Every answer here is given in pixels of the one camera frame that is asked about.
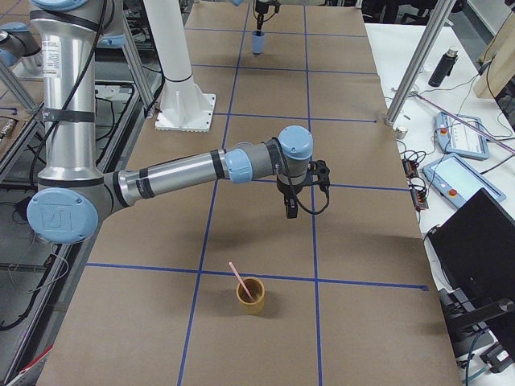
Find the pink chopstick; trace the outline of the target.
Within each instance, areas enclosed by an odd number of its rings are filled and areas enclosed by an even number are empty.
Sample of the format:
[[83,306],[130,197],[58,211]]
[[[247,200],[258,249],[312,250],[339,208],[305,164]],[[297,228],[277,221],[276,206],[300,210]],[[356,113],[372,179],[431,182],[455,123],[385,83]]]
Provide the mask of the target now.
[[250,293],[249,291],[249,288],[247,287],[247,285],[245,284],[244,280],[242,279],[241,275],[238,273],[235,265],[229,261],[229,268],[232,270],[233,274],[235,275],[235,277],[237,278],[241,288],[245,291],[245,293],[247,294],[247,297],[249,298],[249,300],[251,302],[254,302],[254,298],[252,296],[252,294]]

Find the small metal cylinder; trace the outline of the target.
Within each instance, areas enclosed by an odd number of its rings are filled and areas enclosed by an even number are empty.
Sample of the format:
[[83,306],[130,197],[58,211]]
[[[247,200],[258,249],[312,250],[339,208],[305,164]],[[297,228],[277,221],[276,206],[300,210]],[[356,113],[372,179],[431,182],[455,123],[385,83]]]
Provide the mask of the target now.
[[403,125],[398,126],[394,131],[395,131],[395,137],[398,140],[404,139],[408,133],[408,129]]

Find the near teach pendant tablet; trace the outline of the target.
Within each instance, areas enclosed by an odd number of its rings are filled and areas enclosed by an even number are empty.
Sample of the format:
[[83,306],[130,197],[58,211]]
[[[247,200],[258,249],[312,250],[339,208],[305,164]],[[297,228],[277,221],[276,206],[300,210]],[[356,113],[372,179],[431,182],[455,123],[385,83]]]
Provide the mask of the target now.
[[477,172],[458,154],[447,154],[425,165],[422,172],[428,182],[454,207],[461,208],[477,191],[484,188],[498,203],[506,194]]

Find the white central pillar with base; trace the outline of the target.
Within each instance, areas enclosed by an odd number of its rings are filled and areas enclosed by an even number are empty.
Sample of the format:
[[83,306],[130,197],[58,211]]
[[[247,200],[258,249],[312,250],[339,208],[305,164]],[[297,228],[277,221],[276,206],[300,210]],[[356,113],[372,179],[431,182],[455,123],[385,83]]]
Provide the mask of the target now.
[[159,130],[207,133],[216,96],[196,84],[183,29],[179,2],[144,2],[165,84],[155,126]]

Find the yellow-brown cylindrical cup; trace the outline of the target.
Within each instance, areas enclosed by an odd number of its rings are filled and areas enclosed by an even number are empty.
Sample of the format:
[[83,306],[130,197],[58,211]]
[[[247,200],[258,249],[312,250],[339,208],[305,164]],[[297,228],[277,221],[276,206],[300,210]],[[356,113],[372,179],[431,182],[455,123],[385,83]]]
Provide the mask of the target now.
[[244,277],[242,282],[244,285],[239,283],[236,288],[237,299],[247,314],[257,315],[265,305],[265,286],[256,277]]

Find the far teach pendant tablet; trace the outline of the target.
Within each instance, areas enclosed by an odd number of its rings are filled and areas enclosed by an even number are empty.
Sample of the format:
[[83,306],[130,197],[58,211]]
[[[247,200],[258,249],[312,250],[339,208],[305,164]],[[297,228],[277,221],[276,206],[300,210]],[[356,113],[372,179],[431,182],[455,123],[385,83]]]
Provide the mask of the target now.
[[435,137],[440,149],[445,154],[455,153],[475,160],[488,159],[489,149],[486,138],[479,134],[479,131],[484,132],[481,120],[478,117],[460,114],[457,117],[474,129],[447,113],[438,113],[435,118]]

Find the blue plastic cup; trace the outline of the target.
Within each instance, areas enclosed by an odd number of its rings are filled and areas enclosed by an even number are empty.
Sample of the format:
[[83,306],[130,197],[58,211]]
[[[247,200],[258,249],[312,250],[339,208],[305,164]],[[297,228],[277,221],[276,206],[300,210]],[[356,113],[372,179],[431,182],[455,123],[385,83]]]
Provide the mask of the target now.
[[266,35],[260,30],[252,32],[251,50],[254,55],[260,55],[263,52],[266,41]]

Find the teach pendant tablet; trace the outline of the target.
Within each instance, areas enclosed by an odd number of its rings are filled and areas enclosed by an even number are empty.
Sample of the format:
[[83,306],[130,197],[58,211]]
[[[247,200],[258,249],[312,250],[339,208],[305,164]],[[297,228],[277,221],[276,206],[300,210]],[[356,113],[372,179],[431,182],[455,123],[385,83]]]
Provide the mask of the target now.
[[498,203],[506,194],[477,172],[458,154],[447,154],[425,165],[422,172],[428,182],[454,207],[461,208],[477,191],[484,188]]
[[478,117],[460,114],[457,117],[474,129],[447,113],[438,113],[435,118],[435,137],[440,149],[445,154],[455,153],[475,160],[488,159],[489,149],[486,138],[479,134],[479,131],[484,132],[481,120]]

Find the aluminium frame post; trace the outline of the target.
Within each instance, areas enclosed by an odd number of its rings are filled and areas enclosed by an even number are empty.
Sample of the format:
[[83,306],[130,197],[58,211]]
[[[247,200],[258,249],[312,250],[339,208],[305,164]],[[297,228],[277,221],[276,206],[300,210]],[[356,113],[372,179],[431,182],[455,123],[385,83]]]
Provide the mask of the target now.
[[412,87],[414,86],[419,71],[429,55],[435,40],[438,38],[439,33],[454,5],[455,1],[451,0],[437,1],[435,9],[430,16],[429,22],[422,33],[422,37],[418,42],[388,111],[385,114],[385,123],[388,126],[393,126],[394,122],[397,120],[398,115],[401,112]]

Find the black laptop monitor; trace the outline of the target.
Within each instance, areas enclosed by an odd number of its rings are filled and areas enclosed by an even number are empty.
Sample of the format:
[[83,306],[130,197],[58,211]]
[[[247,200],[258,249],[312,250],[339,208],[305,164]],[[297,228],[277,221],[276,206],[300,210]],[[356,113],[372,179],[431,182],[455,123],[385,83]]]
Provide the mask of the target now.
[[442,300],[449,330],[485,322],[514,355],[514,313],[496,307],[514,301],[514,219],[481,188],[429,240],[452,289],[463,293]]

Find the dark water bottle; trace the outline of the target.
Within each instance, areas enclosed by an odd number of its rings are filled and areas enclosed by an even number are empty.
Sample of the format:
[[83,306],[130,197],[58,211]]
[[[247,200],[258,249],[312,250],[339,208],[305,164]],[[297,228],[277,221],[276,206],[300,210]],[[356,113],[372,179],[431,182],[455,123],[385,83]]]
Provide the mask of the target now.
[[451,74],[455,63],[458,60],[458,48],[449,47],[447,51],[442,55],[435,70],[432,72],[428,84],[431,87],[437,88],[441,85],[444,78]]

